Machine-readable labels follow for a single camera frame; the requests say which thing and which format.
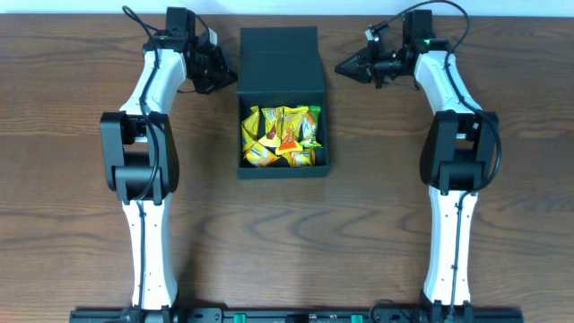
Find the cable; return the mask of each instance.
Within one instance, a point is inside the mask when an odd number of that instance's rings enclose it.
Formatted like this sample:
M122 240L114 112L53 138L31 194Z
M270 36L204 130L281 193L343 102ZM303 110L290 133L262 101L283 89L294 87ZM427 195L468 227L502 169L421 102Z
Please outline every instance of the cable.
M199 15L196 14L196 18L197 18L197 20L198 20L199 22L201 22L201 24L204 25L205 30L208 31L208 30L209 30L209 27L207 27L207 24L204 22L203 19L201 19L201 16L199 16Z
M130 9L127 5L122 6L122 11L126 14L126 16L128 16L129 18L131 18L132 20L134 20L135 22L139 23L142 26L143 30L147 34L147 37L149 38L150 42L152 43L153 53L155 55L152 73L150 74L150 77L148 77L147 82L145 82L145 86L142 89L142 94L139 97L140 110L142 111L142 116L143 116L143 120L145 122L145 125L147 125L147 128L150 131L150 135L152 135L152 144L153 144L152 175L150 175L150 179L148 180L147 184L143 188L142 192L137 197L134 198L135 200L141 200L141 199L145 198L145 196L150 192L150 189L153 186L153 182L155 181L155 177L158 173L158 169L160 168L160 163L159 163L160 152L159 152L159 146L158 146L158 138L157 138L157 135L155 134L155 130L153 129L153 123L150 121L150 119L148 118L147 112L145 111L145 107L147 107L145 97L147 95L148 90L150 89L150 85L152 84L153 77L157 73L157 70L160 68L160 55L158 53L158 45L156 44L155 39L153 39L153 36L149 31L148 25L145 24L144 22L142 22L140 17L138 17L137 14L135 14L134 11L132 9Z
M144 267L145 267L145 212L144 212L144 206L142 205L143 202L136 202L137 203L137 208L140 210L140 218L141 218L141 225L142 225L142 239L140 241L140 252L141 252L141 256L140 256L140 290L139 290L139 295L137 297L138 302L137 304L140 307L140 316L141 316L141 312L144 308L144 305L142 304L142 301L144 300Z
M379 320L373 317L373 311L377 308L378 305L380 305L381 302L384 302L384 301L391 303L393 306L395 306L395 308L397 310L399 310L401 312L401 315L403 316L403 318L405 318L406 320L410 320L410 317L404 313L403 309L401 309L401 307L395 301L389 300L389 299L380 299L380 300L375 301L373 303L373 305L369 309L369 319L370 320L372 320L375 323L379 323Z
M134 200L140 200L137 201L137 207L140 211L140 218L141 218L141 242L140 242L140 259L141 259L141 263L140 263L140 284L139 284L139 295L138 295L138 307L139 307L139 317L140 319L143 317L143 313L144 313L144 309L143 309L143 298L144 298L144 267L145 267L145 212L144 212L144 206L142 205L142 199L145 198L145 196L149 193L150 189L152 188L153 182L155 181L155 178L157 176L158 173L158 169L159 169L159 159L160 159L160 152L159 152L159 146L158 146L158 138L157 135L155 134L155 130L153 128L153 126L155 125L148 117L147 112L145 111L145 107L147 107L147 103L145 101L145 97L147 95L147 92L150 89L150 85L152 84L153 81L153 77L155 76L155 74L157 73L158 69L160 68L160 55L158 53L158 46L155 42L155 39L153 39L152 34L150 33L150 29L154 30L154 31L158 31L156 28L142 22L142 20L137 16L137 14L134 13L134 11L132 9L130 9L127 5L122 6L122 11L126 14L126 16L128 16L129 18L131 18L132 20L134 20L135 22L139 23L143 30L145 31L145 33L147 34L147 37L149 38L150 42L152 43L152 47L153 47L153 53L155 55L155 60L153 62L153 70L152 73L150 74L150 76L148 77L147 81L145 82L145 86L142 89L142 94L139 97L139 106L140 106L140 111L142 112L142 116L143 116L143 120L145 122L145 125L147 126L147 129L149 129L150 135L152 136L152 144L153 144L153 166L152 166L152 174L150 175L150 179L148 180L147 184L145 185L145 187L143 188L142 192L134 198Z
M458 252L460 250L460 230L461 230L461 221L462 221L462 212L463 212L463 202L465 200L465 197L467 197L468 195L477 193L478 191L487 188L492 183L492 181L496 177L496 174L499 171L500 160L502 159L502 142L500 140L500 134L498 132L498 129L496 128L496 126L494 126L494 122L482 110L475 109L474 107L472 107L470 104L468 104L465 101L465 97L458 90L457 85L455 84L455 81L454 81L454 79L450 73L450 63L448 62L448 59L450 58L450 55L455 52L455 49L463 42L466 35L468 34L468 31L470 30L470 20L468 19L468 14L466 13L465 9L463 9L460 5L455 4L454 2L451 2L448 0L431 0L431 1L425 1L425 2L421 2L419 4L412 5L406 9L404 9L402 12L398 13L397 15L392 17L391 19L386 20L386 21L376 25L375 27L371 27L371 30L373 32L379 32L382 29L386 28L389 23L391 23L394 20L398 19L399 17L403 16L405 13L412 11L412 9L418 8L418 7L426 5L426 4L437 4L437 3L450 4L450 5L454 6L456 9L458 9L458 11L460 11L463 14L463 16L465 17L465 21L466 21L465 33L463 33L463 35L460 37L460 39L458 39L458 41L455 43L455 45L450 50L447 51L447 54L445 55L444 69L447 71L447 77L448 77L448 80L450 81L450 85L452 86L453 90L455 91L455 94L457 95L457 98L460 101L460 103L462 103L467 109L471 110L476 116L478 116L481 119L481 121L483 122L482 126L484 126L484 124L486 124L486 126L488 126L488 128L492 131L492 134L494 136L494 141L495 141L495 147L496 147L496 160L494 163L494 167L492 168L492 171L490 172L490 175L487 177L487 179L480 186L478 186L477 188L467 190L465 193L463 193L460 196L460 198L458 199L458 203L455 205L455 207L457 208L457 240L456 240L456 245L455 245L455 260L454 260L454 264L452 266L453 281L452 281L452 293L451 293L451 297L450 297L450 310L449 310L449 314L448 314L450 316L454 316L455 296L456 296L456 290L457 290Z
M404 84L404 83L398 83L398 82L383 82L383 85L385 85L385 86L401 86L401 87L405 87L405 88L407 88L409 90L413 90L413 91L419 91L420 90L414 86Z

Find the green connector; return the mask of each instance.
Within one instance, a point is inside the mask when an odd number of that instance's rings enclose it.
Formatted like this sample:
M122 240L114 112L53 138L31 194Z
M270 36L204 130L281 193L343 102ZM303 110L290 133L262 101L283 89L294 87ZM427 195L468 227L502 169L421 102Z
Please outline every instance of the green connector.
M248 321L248 316L245 314L233 315L233 323L246 323L247 321Z
M362 323L362 315L351 315L351 323Z

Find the white wall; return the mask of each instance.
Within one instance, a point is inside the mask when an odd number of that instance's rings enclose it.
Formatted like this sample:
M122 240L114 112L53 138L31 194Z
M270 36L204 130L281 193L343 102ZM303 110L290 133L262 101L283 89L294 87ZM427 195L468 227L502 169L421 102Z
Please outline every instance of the white wall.
M574 16L574 0L453 0L471 15ZM185 6L196 13L232 14L393 14L421 0L0 0L0 13L165 13ZM458 14L431 4L435 14Z

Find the snack packet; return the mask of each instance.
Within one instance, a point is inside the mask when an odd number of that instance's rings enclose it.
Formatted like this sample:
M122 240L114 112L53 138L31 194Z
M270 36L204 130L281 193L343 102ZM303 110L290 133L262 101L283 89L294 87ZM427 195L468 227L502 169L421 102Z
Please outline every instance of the snack packet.
M259 132L259 107L255 106L251 107L251 115L241 122L243 152L257 141L257 132Z
M247 150L245 158L256 167L267 167L279 159L259 142Z
M303 116L308 107L283 108L283 132L281 134L281 145L275 149L276 154L288 152L300 152L303 147L298 143Z
M315 165L315 150L303 149L302 152L289 152L284 153L283 157L291 167L314 166Z
M317 142L319 112L321 112L321 107L309 106L309 111L303 119L303 139L301 140L301 145L305 148L321 147L321 144Z
M259 139L259 143L266 147L279 147L283 107L265 108L261 112L265 116L265 135Z

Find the green wrapper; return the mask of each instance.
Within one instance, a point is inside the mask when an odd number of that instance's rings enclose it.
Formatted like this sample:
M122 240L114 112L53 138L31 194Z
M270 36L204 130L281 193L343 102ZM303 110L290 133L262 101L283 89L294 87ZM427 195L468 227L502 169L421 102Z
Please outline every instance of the green wrapper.
M321 144L317 142L319 112L321 112L321 107L309 106L309 111L305 114L305 118L303 119L303 125L301 126L303 129L303 136L300 144L305 148L322 147Z

